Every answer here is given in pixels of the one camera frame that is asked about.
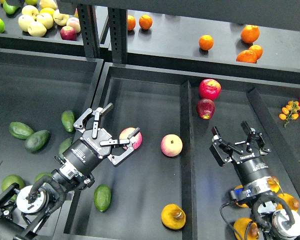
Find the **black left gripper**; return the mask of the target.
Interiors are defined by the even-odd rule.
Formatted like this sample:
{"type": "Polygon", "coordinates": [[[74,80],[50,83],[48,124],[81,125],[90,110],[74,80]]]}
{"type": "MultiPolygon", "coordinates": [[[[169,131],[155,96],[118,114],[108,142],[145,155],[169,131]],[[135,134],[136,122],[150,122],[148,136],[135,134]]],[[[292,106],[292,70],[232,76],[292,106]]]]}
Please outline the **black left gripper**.
{"type": "Polygon", "coordinates": [[[135,140],[132,138],[140,132],[139,127],[135,128],[128,139],[111,139],[112,135],[104,128],[100,128],[99,121],[113,108],[111,102],[95,110],[87,108],[73,123],[73,127],[82,133],[82,136],[63,152],[64,172],[71,171],[73,175],[89,175],[106,157],[113,166],[117,167],[133,154],[136,149],[133,148],[135,140]],[[93,118],[93,125],[90,130],[87,130],[86,125],[91,118],[93,118]],[[123,148],[124,152],[114,155],[113,148],[123,148]]]}

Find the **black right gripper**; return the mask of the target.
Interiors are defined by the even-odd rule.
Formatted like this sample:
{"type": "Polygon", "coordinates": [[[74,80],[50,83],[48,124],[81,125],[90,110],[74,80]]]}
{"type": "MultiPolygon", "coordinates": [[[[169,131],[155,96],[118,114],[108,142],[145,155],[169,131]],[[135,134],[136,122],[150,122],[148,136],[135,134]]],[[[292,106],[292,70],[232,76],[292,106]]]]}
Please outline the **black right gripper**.
{"type": "Polygon", "coordinates": [[[247,135],[247,152],[243,153],[233,143],[225,141],[216,126],[211,129],[213,138],[209,150],[220,167],[232,161],[241,185],[245,187],[256,180],[271,176],[269,166],[261,159],[261,155],[267,155],[272,150],[266,146],[261,132],[250,127],[246,121],[242,121],[240,125],[247,135]]]}

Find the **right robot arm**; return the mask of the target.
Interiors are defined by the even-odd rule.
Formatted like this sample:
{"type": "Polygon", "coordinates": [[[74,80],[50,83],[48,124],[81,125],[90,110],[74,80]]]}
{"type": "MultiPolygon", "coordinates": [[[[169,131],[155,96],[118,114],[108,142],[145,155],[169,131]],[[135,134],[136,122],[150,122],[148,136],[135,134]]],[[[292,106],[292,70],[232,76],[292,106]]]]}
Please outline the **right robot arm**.
{"type": "Polygon", "coordinates": [[[222,205],[246,205],[251,218],[240,218],[228,226],[238,240],[299,240],[300,215],[273,190],[274,178],[263,156],[269,154],[263,134],[241,123],[247,139],[231,143],[213,127],[210,151],[219,166],[232,163],[241,186],[229,192],[229,202],[222,205]]]}

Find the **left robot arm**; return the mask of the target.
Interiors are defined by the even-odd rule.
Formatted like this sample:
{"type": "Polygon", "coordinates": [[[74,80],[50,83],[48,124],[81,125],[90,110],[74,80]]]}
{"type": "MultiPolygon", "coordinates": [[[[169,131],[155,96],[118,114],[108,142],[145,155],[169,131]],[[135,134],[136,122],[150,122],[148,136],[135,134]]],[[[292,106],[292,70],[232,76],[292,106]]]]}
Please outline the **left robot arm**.
{"type": "Polygon", "coordinates": [[[118,166],[133,154],[139,128],[126,139],[113,139],[100,127],[101,118],[112,108],[112,103],[88,108],[74,122],[73,127],[81,136],[63,152],[62,158],[56,156],[60,168],[43,175],[33,185],[21,188],[12,183],[0,194],[0,240],[39,240],[37,232],[62,207],[68,193],[94,184],[92,171],[104,159],[118,166]]]}

